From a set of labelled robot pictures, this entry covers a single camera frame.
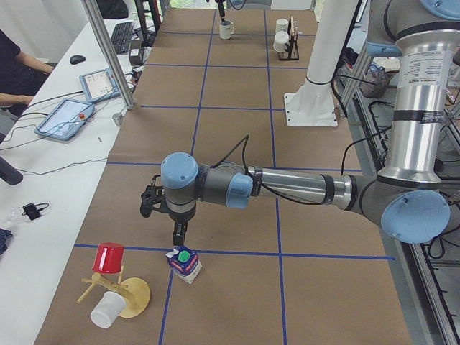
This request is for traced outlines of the white cup in rack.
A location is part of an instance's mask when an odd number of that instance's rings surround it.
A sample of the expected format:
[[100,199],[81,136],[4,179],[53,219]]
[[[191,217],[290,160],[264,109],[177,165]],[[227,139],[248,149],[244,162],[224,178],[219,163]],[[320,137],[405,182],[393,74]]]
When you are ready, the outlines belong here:
[[274,36],[273,48],[276,52],[284,52],[290,41],[290,35],[285,31],[279,31]]

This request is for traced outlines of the black keyboard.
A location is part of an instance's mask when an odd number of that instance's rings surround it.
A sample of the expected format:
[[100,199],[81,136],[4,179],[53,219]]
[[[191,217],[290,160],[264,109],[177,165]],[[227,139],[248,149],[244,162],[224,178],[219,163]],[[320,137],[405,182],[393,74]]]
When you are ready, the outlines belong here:
[[115,25],[111,34],[111,42],[117,55],[128,53],[133,29],[133,22],[121,22]]

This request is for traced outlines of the red cup on tree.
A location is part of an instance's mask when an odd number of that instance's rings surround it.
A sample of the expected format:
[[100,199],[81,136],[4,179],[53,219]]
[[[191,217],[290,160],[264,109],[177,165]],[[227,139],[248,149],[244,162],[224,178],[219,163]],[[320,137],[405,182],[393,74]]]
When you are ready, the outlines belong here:
[[98,245],[92,270],[101,274],[121,272],[124,246],[114,242],[103,242]]

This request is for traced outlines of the white cup on tree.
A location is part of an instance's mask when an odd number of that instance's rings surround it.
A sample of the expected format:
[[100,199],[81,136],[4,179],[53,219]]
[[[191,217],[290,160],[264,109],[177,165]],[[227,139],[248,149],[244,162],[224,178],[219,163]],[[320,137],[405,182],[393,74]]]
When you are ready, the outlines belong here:
[[91,321],[100,328],[109,328],[126,306],[120,294],[107,291],[91,311]]

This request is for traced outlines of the black power box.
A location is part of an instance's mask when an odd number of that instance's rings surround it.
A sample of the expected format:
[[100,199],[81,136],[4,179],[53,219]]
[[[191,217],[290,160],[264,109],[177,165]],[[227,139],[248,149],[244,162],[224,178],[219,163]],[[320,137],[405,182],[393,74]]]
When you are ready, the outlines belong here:
[[131,66],[140,66],[144,62],[144,47],[140,39],[132,40],[129,46],[129,62]]

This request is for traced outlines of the wooden mug tree stand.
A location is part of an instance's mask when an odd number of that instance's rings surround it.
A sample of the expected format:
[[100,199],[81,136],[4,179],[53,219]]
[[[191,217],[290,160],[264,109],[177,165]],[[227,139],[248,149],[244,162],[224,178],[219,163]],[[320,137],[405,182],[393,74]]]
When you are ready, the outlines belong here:
[[81,303],[95,286],[100,285],[123,297],[126,307],[120,314],[122,318],[133,318],[138,316],[149,305],[151,297],[150,287],[147,282],[140,277],[130,277],[123,280],[123,271],[124,266],[121,266],[121,272],[119,273],[117,282],[110,280],[98,272],[94,272],[91,278],[82,278],[82,282],[87,282],[90,285],[77,299],[77,303]]

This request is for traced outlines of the near teach pendant tablet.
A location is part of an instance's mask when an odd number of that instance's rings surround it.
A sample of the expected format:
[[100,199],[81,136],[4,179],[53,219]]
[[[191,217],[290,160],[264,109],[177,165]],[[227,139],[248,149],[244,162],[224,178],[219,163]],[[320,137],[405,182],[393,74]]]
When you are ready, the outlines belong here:
[[74,137],[93,115],[93,103],[65,98],[35,128],[36,135],[67,142]]

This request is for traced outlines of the person in black shirt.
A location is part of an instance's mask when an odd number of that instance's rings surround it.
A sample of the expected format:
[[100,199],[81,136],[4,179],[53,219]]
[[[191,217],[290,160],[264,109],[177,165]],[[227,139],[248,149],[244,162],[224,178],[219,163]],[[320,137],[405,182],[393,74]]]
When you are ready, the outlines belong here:
[[54,67],[28,55],[1,31],[1,108],[21,116]]

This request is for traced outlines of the white mug in rack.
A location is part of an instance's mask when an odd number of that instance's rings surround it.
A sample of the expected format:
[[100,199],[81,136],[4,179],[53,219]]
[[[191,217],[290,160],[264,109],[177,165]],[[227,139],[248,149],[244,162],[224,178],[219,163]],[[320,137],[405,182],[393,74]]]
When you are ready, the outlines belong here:
[[286,18],[279,18],[276,21],[275,32],[286,32],[288,30],[289,20]]

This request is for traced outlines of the black computer mouse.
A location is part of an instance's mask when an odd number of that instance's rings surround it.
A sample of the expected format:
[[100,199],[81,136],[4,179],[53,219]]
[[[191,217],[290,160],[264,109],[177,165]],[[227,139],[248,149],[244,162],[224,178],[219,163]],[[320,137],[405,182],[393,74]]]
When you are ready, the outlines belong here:
[[77,65],[77,64],[80,64],[82,62],[86,61],[86,58],[82,55],[72,55],[69,59],[69,63],[71,65]]

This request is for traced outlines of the far teach pendant tablet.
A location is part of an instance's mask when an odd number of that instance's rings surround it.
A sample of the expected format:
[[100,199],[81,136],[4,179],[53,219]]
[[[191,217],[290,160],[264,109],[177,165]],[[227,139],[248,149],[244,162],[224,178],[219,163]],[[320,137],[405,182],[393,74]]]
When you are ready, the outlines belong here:
[[110,68],[80,75],[79,80],[88,102],[98,103],[120,95]]

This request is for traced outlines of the blue white milk carton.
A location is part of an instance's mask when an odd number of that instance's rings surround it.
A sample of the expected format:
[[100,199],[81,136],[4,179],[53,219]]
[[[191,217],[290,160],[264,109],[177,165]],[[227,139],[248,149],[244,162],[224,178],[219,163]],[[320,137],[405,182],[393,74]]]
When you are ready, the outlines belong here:
[[175,246],[165,256],[174,274],[188,284],[192,284],[202,268],[197,251],[185,246]]

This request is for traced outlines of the teach pendant tablet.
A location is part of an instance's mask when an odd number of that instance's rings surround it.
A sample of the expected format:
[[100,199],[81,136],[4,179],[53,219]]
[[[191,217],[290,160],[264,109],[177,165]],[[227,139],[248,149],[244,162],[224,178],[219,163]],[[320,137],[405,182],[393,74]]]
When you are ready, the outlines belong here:
[[79,80],[88,102],[98,103],[120,95],[110,68],[80,75]]
[[74,137],[93,115],[93,103],[65,98],[35,128],[36,135],[67,142]]

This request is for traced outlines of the small black adapter box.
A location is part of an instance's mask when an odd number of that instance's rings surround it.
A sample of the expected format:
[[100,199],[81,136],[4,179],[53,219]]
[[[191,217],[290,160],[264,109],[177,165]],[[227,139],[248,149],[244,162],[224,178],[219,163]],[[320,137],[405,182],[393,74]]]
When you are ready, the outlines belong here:
[[38,219],[42,217],[42,212],[50,206],[49,203],[28,203],[27,205],[23,206],[23,216],[27,216],[30,221]]

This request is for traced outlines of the white mug with handle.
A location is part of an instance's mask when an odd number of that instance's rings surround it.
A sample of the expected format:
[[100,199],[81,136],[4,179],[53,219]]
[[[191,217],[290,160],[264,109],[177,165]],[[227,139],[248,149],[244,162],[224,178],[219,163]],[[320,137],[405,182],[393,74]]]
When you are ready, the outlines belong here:
[[230,40],[234,33],[234,23],[228,20],[219,23],[219,37],[222,40]]

